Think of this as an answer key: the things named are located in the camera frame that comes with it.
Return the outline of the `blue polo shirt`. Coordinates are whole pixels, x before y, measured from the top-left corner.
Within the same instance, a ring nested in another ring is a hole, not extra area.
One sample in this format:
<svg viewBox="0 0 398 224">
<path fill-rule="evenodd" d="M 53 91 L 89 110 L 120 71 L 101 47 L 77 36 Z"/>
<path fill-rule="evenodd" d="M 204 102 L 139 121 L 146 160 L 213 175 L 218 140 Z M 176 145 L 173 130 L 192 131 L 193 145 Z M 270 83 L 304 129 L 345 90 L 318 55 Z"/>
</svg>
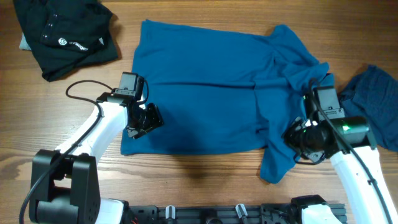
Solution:
<svg viewBox="0 0 398 224">
<path fill-rule="evenodd" d="M 286 25 L 269 35 L 146 20 L 132 71 L 149 84 L 164 124 L 139 139 L 124 134 L 121 154 L 228 154 L 262 148 L 260 177 L 272 184 L 294 165 L 282 135 L 305 116 L 311 79 L 334 85 Z"/>
</svg>

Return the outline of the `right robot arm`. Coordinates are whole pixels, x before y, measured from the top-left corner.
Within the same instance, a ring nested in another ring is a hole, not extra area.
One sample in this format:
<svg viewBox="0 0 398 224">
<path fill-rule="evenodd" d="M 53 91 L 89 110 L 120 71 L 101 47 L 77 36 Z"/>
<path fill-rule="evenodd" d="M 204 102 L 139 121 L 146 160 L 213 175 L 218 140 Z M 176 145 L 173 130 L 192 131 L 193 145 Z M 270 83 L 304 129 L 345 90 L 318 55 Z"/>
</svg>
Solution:
<svg viewBox="0 0 398 224">
<path fill-rule="evenodd" d="M 297 118 L 283 135 L 295 152 L 295 162 L 316 165 L 329 160 L 357 223 L 397 223 L 397 210 L 366 118 L 347 117 L 332 86 L 311 86 L 303 101 L 307 118 Z"/>
</svg>

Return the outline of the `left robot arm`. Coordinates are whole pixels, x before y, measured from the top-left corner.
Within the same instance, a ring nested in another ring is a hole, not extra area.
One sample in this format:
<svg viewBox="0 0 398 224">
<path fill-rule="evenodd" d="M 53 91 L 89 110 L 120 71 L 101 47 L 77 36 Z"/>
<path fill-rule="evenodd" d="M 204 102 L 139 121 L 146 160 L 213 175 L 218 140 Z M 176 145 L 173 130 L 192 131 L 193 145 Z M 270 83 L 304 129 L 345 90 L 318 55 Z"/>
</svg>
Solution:
<svg viewBox="0 0 398 224">
<path fill-rule="evenodd" d="M 28 216 L 33 223 L 138 223 L 127 201 L 101 196 L 97 165 L 120 132 L 138 139 L 164 124 L 148 98 L 147 80 L 124 72 L 117 88 L 92 101 L 92 114 L 71 138 L 39 150 L 19 222 Z"/>
</svg>

